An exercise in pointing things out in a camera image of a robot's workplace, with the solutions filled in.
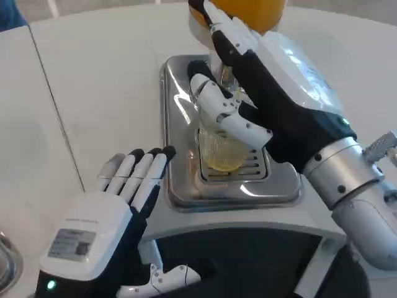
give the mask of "white robotic glove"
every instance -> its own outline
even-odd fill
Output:
[[[174,147],[117,154],[76,198],[40,258],[36,298],[115,297],[156,204]]]

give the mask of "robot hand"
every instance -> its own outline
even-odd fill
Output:
[[[79,196],[40,258],[35,297],[115,297],[156,204],[174,147],[115,155]]]
[[[336,93],[289,38],[276,32],[262,37],[209,1],[189,3],[204,16],[217,54],[257,107],[251,117],[244,115],[272,131],[266,149],[275,161],[287,161],[303,173],[327,145],[356,138]]]
[[[375,164],[380,158],[373,157],[397,147],[397,137],[389,133],[363,150],[335,91],[289,38],[276,32],[262,37],[209,1],[189,4],[203,15],[218,56],[232,67],[256,109],[241,104],[242,117],[227,125],[228,118],[238,118],[228,110],[230,95],[195,62],[189,66],[190,87],[200,107],[237,139],[252,147],[265,145],[275,161],[291,163],[308,178],[361,255],[374,267],[396,270],[397,218],[385,203],[390,190]],[[224,104],[225,112],[208,108]],[[251,124],[241,128],[244,119],[257,125],[251,135]]]

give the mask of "drip tray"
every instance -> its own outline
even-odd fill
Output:
[[[164,145],[177,155],[166,178],[165,198],[181,212],[290,207],[301,193],[298,173],[289,163],[276,163],[265,150],[251,150],[236,171],[209,168],[200,157],[199,113],[190,98],[187,65],[208,56],[175,56],[161,72]]]
[[[267,175],[265,156],[255,149],[249,152],[246,161],[233,172],[221,172],[209,167],[201,154],[200,169],[202,178],[208,182],[257,181],[265,179]]]

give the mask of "white table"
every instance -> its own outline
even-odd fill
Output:
[[[0,34],[0,230],[24,259],[6,297],[33,292],[38,257],[81,184],[27,27]]]
[[[181,3],[89,12],[32,25],[86,189],[94,187],[102,163],[115,152],[161,145],[159,69],[172,55],[207,53],[191,36],[187,18]],[[279,31],[297,41],[337,90],[363,145],[397,127],[390,108],[397,92],[395,27],[289,7]],[[397,181],[395,169],[384,162],[381,166]],[[290,209],[181,214],[160,199],[145,237],[232,225],[343,239],[321,199],[306,181],[305,186],[303,202]]]

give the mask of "fingertip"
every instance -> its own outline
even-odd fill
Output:
[[[139,149],[135,149],[135,150],[131,151],[130,154],[128,154],[128,155],[135,156],[135,163],[137,163],[143,158],[143,155],[145,155],[145,152],[139,148]]]
[[[150,150],[148,152],[148,154],[152,154],[153,158],[156,157],[157,154],[161,153],[161,149],[160,148],[153,148],[152,150]]]
[[[174,146],[166,146],[161,150],[161,153],[167,156],[167,162],[170,162],[176,155],[176,150]]]

